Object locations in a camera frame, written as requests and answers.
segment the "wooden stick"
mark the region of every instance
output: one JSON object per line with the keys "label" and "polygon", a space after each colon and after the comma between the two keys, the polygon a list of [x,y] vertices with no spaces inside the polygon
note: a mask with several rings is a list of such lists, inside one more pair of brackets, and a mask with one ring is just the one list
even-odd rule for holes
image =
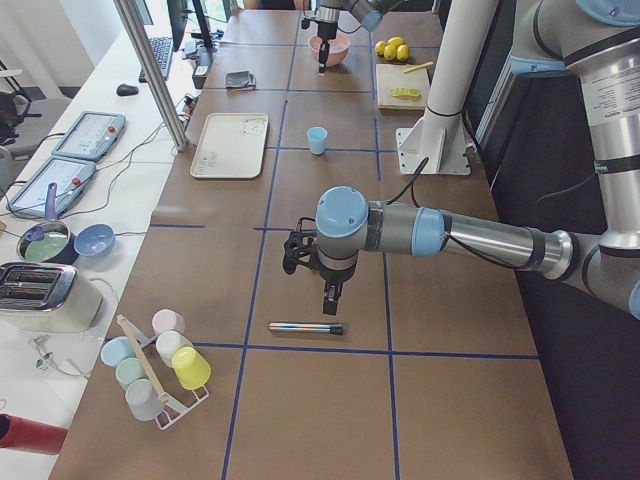
{"label": "wooden stick", "polygon": [[147,360],[147,357],[140,348],[138,339],[136,338],[135,334],[133,333],[133,329],[131,328],[131,322],[129,322],[127,317],[125,317],[124,315],[118,315],[117,321],[118,325],[120,325],[120,328],[122,328],[122,331],[129,339],[131,348],[133,348],[133,353],[135,353],[136,357],[138,357],[138,360],[140,360],[140,365],[142,365],[144,373],[146,373],[147,377],[149,377],[149,381],[151,382],[153,389],[158,394],[158,398],[162,403],[167,403],[169,401],[169,394],[165,392],[162,384],[160,383],[160,380],[158,380],[158,377],[156,376],[156,372],[153,371],[153,367],[151,367],[149,360]]}

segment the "metal rod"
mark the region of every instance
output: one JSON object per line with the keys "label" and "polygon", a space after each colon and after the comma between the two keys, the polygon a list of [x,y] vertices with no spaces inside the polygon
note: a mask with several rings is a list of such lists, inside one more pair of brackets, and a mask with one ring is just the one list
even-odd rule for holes
{"label": "metal rod", "polygon": [[269,330],[272,332],[329,333],[331,335],[344,333],[344,327],[341,323],[271,322]]}
{"label": "metal rod", "polygon": [[136,51],[142,68],[144,69],[147,82],[151,89],[151,94],[156,101],[160,115],[164,120],[171,138],[176,145],[176,149],[181,152],[188,144],[187,136],[184,133],[182,122],[176,113],[175,107],[169,94],[169,89],[165,84],[160,67],[156,62],[149,40],[147,38],[147,32],[142,24],[140,13],[135,6],[133,0],[113,0],[122,20],[133,49]]}

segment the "white tray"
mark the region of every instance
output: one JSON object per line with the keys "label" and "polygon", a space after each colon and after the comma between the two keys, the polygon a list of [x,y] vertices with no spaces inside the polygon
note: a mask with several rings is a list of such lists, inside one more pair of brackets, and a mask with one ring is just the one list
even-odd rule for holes
{"label": "white tray", "polygon": [[269,117],[210,113],[191,163],[195,178],[255,178],[262,170]]}

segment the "white pillar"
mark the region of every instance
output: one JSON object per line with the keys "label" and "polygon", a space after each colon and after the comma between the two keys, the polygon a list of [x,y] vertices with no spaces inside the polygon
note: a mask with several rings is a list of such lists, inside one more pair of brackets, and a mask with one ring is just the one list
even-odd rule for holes
{"label": "white pillar", "polygon": [[498,1],[453,0],[424,116],[410,131],[398,130],[401,173],[412,174],[425,157],[423,173],[470,173],[460,112]]}

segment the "wooden table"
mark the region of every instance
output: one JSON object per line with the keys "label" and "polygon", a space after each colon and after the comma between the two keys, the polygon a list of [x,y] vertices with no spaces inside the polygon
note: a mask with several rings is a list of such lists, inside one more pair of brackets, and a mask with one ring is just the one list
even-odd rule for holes
{"label": "wooden table", "polygon": [[[344,63],[317,75],[300,12],[243,11],[191,121],[261,112],[269,132],[260,176],[202,181],[179,154],[154,211],[119,312],[152,334],[161,308],[212,363],[211,398],[166,431],[129,414],[113,369],[96,365],[54,479],[567,479],[566,454],[518,288],[510,271],[442,255],[362,253],[344,286],[343,336],[272,334],[272,321],[331,321],[323,280],[284,274],[282,245],[319,196],[352,185],[392,197],[395,128],[419,114],[375,107],[372,45],[402,33],[414,63],[441,39],[429,13],[389,14],[360,30]],[[353,29],[344,14],[341,26]],[[224,75],[251,70],[256,91],[227,92]],[[312,125],[329,131],[320,157]],[[420,178],[425,206],[495,218],[481,164],[469,177]],[[111,337],[121,335],[112,324]],[[170,393],[180,387],[145,349]]]}

